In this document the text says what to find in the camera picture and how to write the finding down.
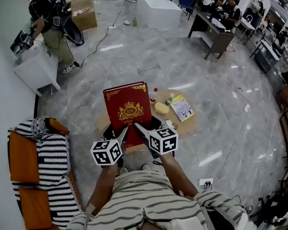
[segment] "small bottle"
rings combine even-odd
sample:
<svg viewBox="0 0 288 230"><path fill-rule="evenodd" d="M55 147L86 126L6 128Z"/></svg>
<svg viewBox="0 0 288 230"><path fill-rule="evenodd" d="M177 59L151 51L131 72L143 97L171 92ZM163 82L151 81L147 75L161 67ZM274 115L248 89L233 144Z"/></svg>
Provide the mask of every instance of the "small bottle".
<svg viewBox="0 0 288 230"><path fill-rule="evenodd" d="M157 92L158 92L158 88L154 88L154 92L149 94L149 101L150 103L155 103L156 99L157 99Z"/></svg>
<svg viewBox="0 0 288 230"><path fill-rule="evenodd" d="M137 21L136 21L136 18L134 17L134 19L132 20L132 26L135 27L137 26Z"/></svg>

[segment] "gray tile floor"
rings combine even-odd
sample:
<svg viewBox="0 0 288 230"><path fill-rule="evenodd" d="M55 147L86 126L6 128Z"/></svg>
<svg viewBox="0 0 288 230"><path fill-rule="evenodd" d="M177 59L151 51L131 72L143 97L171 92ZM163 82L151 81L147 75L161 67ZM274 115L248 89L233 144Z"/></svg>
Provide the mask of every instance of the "gray tile floor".
<svg viewBox="0 0 288 230"><path fill-rule="evenodd" d="M83 46L72 46L76 60L81 62L95 50L123 3L95 3L98 27L84 32ZM99 139L96 124L105 111L102 91L145 81L151 89L181 88L193 102L196 132L180 137L176 156L191 181L197 185L201 178L214 178L213 188L230 197L240 195L243 205L257 207L259 197L278 188L285 167L279 111L268 79L237 39L232 42L235 52L226 52L220 60L211 54L204 60L207 46L199 38L187 38L193 17L188 21L182 14L175 31L123 24L136 15L136 4L125 3L115 23L117 28L109 30L97 52L81 69L68 75L59 73L61 91L47 86L39 101L40 115L57 118L71 132L72 165L82 200L88 201L101 170L94 164L90 148ZM118 44L123 47L100 51L100 47ZM244 111L247 103L248 113ZM218 152L222 156L200 166L199 162ZM130 170L139 169L143 163L162 171L161 166L152 164L148 151L125 157Z"/></svg>

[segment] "gold emblem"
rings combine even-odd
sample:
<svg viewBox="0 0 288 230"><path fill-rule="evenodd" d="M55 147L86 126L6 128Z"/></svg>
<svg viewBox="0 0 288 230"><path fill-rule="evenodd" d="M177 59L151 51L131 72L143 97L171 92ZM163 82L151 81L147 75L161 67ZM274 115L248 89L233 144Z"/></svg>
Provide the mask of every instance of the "gold emblem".
<svg viewBox="0 0 288 230"><path fill-rule="evenodd" d="M107 93L107 99L108 99L108 101L110 100L111 96L117 94L118 92L120 92L120 91L119 91L119 90L115 90L115 91L112 91L112 92Z"/></svg>
<svg viewBox="0 0 288 230"><path fill-rule="evenodd" d="M143 84L143 85L138 85L138 86L134 86L134 87L132 87L132 89L134 89L134 90L143 90L144 92L146 92L146 86L145 86L145 84Z"/></svg>
<svg viewBox="0 0 288 230"><path fill-rule="evenodd" d="M136 106L134 106L133 102L127 102L124 106L125 108L120 107L120 112L118 113L119 120L139 117L144 114L143 107L140 106L139 103Z"/></svg>

